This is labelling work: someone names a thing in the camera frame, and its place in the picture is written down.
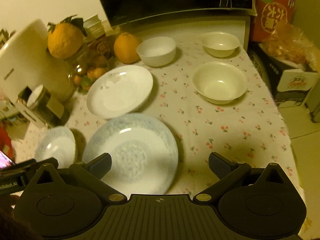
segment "black plastic mount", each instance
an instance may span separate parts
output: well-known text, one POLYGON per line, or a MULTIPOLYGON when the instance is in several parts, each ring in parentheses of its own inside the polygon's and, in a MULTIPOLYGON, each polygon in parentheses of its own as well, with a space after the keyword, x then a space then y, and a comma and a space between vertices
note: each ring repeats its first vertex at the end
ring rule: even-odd
POLYGON ((58 161, 49 158, 41 162, 30 159, 0 170, 0 196, 22 191, 44 163, 58 168, 58 161))
POLYGON ((56 170, 50 163, 42 165, 15 206, 15 217, 30 223, 45 238, 86 230, 104 207, 127 201, 125 195, 100 180, 110 168, 108 153, 88 164, 72 164, 68 169, 56 170), (114 194, 122 198, 110 200, 114 194))
POLYGON ((209 167, 221 180, 195 195, 195 203, 215 206, 222 221, 244 236, 277 239, 298 234, 306 206, 279 164, 252 169, 211 153, 209 167), (202 199, 203 194, 210 197, 202 199))
POLYGON ((135 194, 127 200, 100 180, 111 164, 111 156, 104 153, 68 169, 42 165, 21 195, 15 217, 31 224, 43 238, 79 240, 100 239, 99 235, 127 239, 132 230, 146 239, 181 238, 184 231, 208 239, 219 230, 226 236, 221 239, 230 239, 232 232, 237 236, 233 239, 291 238, 306 217, 300 195, 277 163, 252 169, 211 153, 209 167, 220 181, 193 201, 188 195, 135 194))

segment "wall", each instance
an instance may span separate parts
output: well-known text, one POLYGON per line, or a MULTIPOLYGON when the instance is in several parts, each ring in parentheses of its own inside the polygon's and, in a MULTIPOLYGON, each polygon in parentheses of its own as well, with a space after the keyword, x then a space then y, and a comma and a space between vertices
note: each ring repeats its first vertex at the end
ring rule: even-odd
POLYGON ((37 18, 47 24, 73 14, 87 19, 97 13, 102 21, 107 19, 100 0, 0 0, 0 30, 18 31, 37 18))
POLYGON ((320 0, 296 0, 292 24, 300 27, 320 48, 320 0))

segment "food packaging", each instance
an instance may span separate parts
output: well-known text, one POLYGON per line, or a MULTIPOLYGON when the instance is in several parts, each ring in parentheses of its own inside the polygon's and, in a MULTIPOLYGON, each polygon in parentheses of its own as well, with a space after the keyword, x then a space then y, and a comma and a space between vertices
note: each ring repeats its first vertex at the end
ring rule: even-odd
POLYGON ((278 107, 301 105, 319 78, 309 65, 293 67, 289 61, 267 55, 256 42, 249 43, 248 55, 278 107))
POLYGON ((257 17, 253 17, 250 40, 262 42, 282 19, 291 22, 296 0, 255 0, 257 17))
POLYGON ((317 69, 317 48, 303 31, 283 20, 279 21, 274 32, 261 44, 262 49, 269 56, 293 68, 306 69, 308 65, 311 69, 317 69))

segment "plastic bag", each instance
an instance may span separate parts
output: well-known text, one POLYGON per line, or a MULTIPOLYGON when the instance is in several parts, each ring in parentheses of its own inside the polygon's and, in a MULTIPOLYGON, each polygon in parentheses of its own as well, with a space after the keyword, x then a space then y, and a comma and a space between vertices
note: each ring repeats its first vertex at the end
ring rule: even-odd
POLYGON ((278 60, 293 62, 290 64, 300 68, 300 64, 309 65, 313 70, 317 69, 318 49, 298 27, 279 21, 274 32, 266 38, 262 49, 278 60))

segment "table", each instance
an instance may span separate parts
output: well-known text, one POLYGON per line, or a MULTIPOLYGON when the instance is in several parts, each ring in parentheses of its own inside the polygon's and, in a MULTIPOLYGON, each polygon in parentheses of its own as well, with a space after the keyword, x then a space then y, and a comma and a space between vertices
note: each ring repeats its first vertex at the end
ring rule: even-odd
MULTIPOLYGON (((150 68, 154 87, 139 112, 164 122, 176 138, 179 165, 168 194, 188 193, 191 197, 218 179, 210 171, 208 156, 218 152, 231 161, 245 161, 252 167, 277 162, 302 195, 287 127, 273 99, 247 53, 239 47, 229 58, 208 55, 196 40, 176 40, 174 63, 150 68), (195 67, 209 61, 233 64, 247 78, 247 92, 229 105, 216 106, 205 101, 193 88, 195 67)), ((89 113, 86 96, 75 94, 66 107, 71 117, 66 124, 74 133, 81 154, 86 142, 105 120, 89 113)), ((25 139, 13 142, 17 162, 32 158, 45 129, 30 124, 25 139)))

